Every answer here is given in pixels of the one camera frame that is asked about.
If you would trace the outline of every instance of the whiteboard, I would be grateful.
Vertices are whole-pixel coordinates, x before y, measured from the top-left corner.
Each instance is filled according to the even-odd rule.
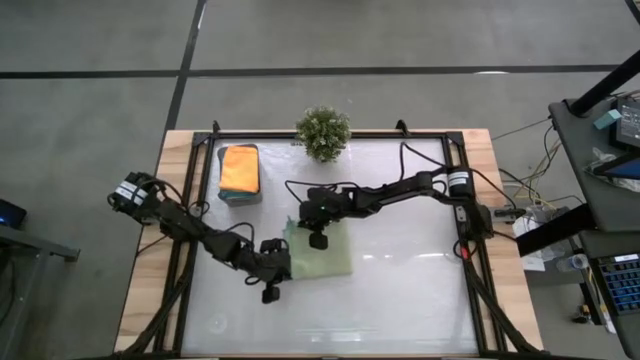
[[[216,140],[214,154],[240,144],[258,146],[262,202],[229,207],[219,200],[214,156],[211,210],[204,221],[217,229],[252,223],[256,249],[261,240],[281,237],[289,216],[297,219],[299,203],[285,180],[378,187],[400,175],[398,139],[352,139],[337,162],[327,164],[284,139]],[[444,162],[439,139],[408,144]],[[436,167],[405,152],[405,177]],[[305,187],[292,187],[306,199]],[[462,264],[452,254],[457,231],[451,206],[420,197],[342,221],[352,274],[284,282],[278,285],[280,300],[269,305],[261,303],[264,284],[244,285],[245,272],[218,263],[200,247],[182,354],[477,354]],[[249,238],[247,228],[236,230]]]

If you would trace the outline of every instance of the green succulent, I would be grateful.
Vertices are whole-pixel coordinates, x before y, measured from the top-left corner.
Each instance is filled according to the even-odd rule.
[[[309,108],[304,114],[296,123],[296,138],[307,155],[320,162],[335,161],[351,138],[349,116],[327,106]]]

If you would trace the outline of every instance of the keyboard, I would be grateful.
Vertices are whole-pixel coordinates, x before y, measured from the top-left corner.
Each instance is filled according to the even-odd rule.
[[[640,254],[597,259],[618,315],[640,312]]]

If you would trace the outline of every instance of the concrete floor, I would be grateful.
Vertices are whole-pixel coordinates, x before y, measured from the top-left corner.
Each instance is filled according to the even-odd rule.
[[[0,72],[178,69],[195,6],[2,0]],[[640,47],[638,31],[621,0],[209,0],[192,68],[613,64]],[[499,135],[545,118],[549,102],[579,96],[604,75],[198,78],[187,82],[176,127],[216,119],[227,129],[292,128],[307,106],[329,104],[354,128],[402,118],[413,128]],[[75,265],[51,262],[21,359],[112,350],[140,228],[105,197],[129,171],[154,170],[175,85],[0,80],[0,198],[29,210],[29,232],[82,249]],[[497,140],[499,165],[531,172],[547,127]],[[563,153],[540,192],[581,195]],[[577,286],[531,291],[547,350],[622,358],[615,336],[567,320]]]

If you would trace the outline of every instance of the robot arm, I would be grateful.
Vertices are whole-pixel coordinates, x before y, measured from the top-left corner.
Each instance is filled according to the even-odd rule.
[[[278,300],[280,292],[274,285],[291,279],[291,258],[288,247],[283,247],[284,240],[262,241],[260,251],[255,252],[253,239],[209,227],[191,215],[186,204],[166,196],[167,186],[170,185],[149,174],[130,173],[108,196],[108,201],[113,210],[123,212],[143,225],[158,222],[160,231],[174,241],[199,241],[214,259],[234,270],[246,271],[255,282],[265,282],[263,303]],[[164,195],[162,200],[158,193]],[[247,284],[255,282],[245,280]]]
[[[434,189],[434,178],[447,174],[449,196]],[[493,236],[491,214],[487,207],[476,202],[471,183],[471,170],[462,167],[440,167],[434,171],[420,171],[416,175],[385,184],[379,188],[343,187],[340,193],[332,188],[313,187],[307,190],[307,201],[300,204],[298,226],[309,229],[309,245],[326,249],[328,241],[322,234],[331,222],[345,217],[366,218],[382,207],[416,196],[430,196],[453,205],[461,225],[462,235],[470,240]]]

